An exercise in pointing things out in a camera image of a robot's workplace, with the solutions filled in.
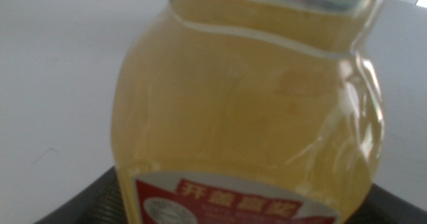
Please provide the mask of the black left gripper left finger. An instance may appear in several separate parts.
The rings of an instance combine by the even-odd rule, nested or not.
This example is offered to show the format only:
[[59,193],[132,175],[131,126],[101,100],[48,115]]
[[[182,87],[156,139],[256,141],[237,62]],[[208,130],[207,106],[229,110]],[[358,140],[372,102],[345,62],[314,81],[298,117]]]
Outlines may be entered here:
[[90,186],[35,224],[126,224],[127,217],[112,167]]

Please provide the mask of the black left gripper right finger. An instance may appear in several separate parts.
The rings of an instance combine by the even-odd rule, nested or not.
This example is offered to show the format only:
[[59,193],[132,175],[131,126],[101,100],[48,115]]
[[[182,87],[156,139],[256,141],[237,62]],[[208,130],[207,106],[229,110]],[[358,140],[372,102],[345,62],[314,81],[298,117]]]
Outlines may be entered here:
[[345,224],[426,224],[426,211],[373,184]]

